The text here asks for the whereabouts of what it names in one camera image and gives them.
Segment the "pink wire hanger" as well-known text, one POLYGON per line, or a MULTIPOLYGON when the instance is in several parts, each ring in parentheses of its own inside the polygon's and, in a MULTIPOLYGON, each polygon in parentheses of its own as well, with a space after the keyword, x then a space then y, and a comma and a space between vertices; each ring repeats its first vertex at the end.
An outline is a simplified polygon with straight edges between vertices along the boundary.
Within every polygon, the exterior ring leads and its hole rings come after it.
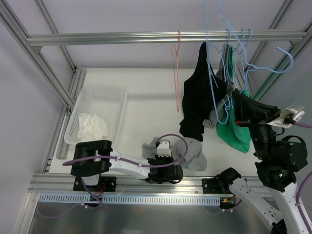
POLYGON ((178 44, 172 43, 171 54, 173 64, 173 77, 174 77, 174 88, 175 88, 175 103, 176 111, 180 111, 180 91, 179 91, 179 49, 181 44, 181 31, 178 30, 178 44))

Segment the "white tank top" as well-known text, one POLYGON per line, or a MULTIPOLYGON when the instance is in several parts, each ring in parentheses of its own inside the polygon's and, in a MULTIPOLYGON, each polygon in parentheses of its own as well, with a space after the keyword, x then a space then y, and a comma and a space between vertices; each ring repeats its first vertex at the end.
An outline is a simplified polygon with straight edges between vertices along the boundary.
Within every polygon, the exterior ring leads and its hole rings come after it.
POLYGON ((81 113, 78 116, 78 121, 77 138, 79 142, 102 140, 108 136, 108 123, 97 114, 81 113))

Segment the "blue hanger of grey top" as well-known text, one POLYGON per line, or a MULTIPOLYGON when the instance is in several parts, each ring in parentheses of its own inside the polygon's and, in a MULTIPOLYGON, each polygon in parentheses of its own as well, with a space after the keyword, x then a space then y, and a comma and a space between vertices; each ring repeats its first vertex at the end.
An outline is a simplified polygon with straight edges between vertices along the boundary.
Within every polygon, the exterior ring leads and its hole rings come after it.
MULTIPOLYGON (((273 70, 273 69, 270 69, 268 67, 257 67, 256 65, 248 62, 247 61, 246 46, 248 45, 248 43, 249 43, 249 41, 251 40, 251 37, 252 37, 251 29, 249 29, 250 37, 249 37, 248 41, 245 44, 243 43, 244 36, 242 36, 242 39, 240 39, 237 34, 233 34, 232 35, 231 34, 231 31, 232 31, 231 24, 229 23, 228 20, 226 20, 222 16, 222 1, 220 1, 220 0, 218 1, 218 18, 219 18, 220 21, 224 22, 228 26, 228 29, 227 29, 229 31, 229 39, 228 40, 231 39, 231 36, 234 36, 235 40, 238 42, 238 45, 237 45, 236 49, 238 49, 239 47, 242 48, 242 51, 240 52, 240 54, 243 54, 243 58, 244 58, 244 60, 241 60, 242 65, 245 64, 245 65, 251 67, 251 69, 248 69, 246 72, 244 72, 244 79, 247 78, 249 72, 254 72, 254 71, 258 71, 258 70, 267 70, 267 71, 270 71, 270 72, 275 73, 275 74, 283 74, 283 73, 288 72, 292 68, 292 66, 294 64, 293 56, 289 52, 285 51, 284 49, 282 49, 280 47, 277 47, 277 49, 282 51, 290 59, 290 64, 287 66, 287 68, 285 68, 282 71, 273 70)), ((207 64, 207 67, 208 67, 208 79, 209 79, 209 82, 210 82, 210 89, 211 89, 211 93, 212 93, 213 109, 214 109, 214 112, 215 112, 215 119, 216 119, 217 123, 224 125, 228 121, 229 113, 226 110, 226 119, 225 119, 224 122, 219 120, 219 117, 218 117, 219 110, 218 110, 218 105, 217 105, 217 103, 215 101, 214 88, 213 88, 212 80, 214 80, 214 83, 215 83, 215 85, 217 87, 218 87, 218 85, 216 83, 216 80, 215 80, 214 76, 212 75, 211 64, 210 64, 210 55, 209 55, 209 46, 211 46, 211 44, 209 44, 208 41, 209 41, 209 37, 206 36, 205 37, 205 42, 206 42, 206 58, 205 58, 205 60, 206 60, 206 64, 207 64)))

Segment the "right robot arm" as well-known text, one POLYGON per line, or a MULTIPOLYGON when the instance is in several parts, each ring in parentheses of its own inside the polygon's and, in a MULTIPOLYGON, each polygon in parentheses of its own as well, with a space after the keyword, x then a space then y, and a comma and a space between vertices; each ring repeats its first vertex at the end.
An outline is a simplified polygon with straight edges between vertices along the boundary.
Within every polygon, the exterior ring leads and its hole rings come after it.
POLYGON ((304 107, 293 104, 282 113, 278 107, 257 102, 238 90, 232 91, 232 97, 235 124, 249 129, 254 155, 260 160, 255 163, 258 178, 273 195, 278 209, 254 192, 234 168, 217 176, 218 189, 238 196, 272 234, 310 234, 312 222, 300 198, 303 187, 297 185, 295 177, 308 164, 306 143, 299 136, 297 142, 291 141, 293 136, 276 140, 272 129, 299 126, 304 107))

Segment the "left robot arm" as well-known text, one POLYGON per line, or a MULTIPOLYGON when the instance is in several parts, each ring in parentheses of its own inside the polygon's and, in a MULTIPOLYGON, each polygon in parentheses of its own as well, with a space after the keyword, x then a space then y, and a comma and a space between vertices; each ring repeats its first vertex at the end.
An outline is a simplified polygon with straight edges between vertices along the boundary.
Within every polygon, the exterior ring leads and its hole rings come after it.
POLYGON ((157 153, 138 160, 114 150, 109 140, 81 142, 75 146, 73 159, 63 165, 71 166, 75 192, 82 192, 85 188, 91 192, 115 191, 117 178, 102 175, 109 171, 127 174, 150 184, 179 183, 183 179, 183 169, 173 159, 170 149, 166 147, 165 150, 165 156, 157 153))

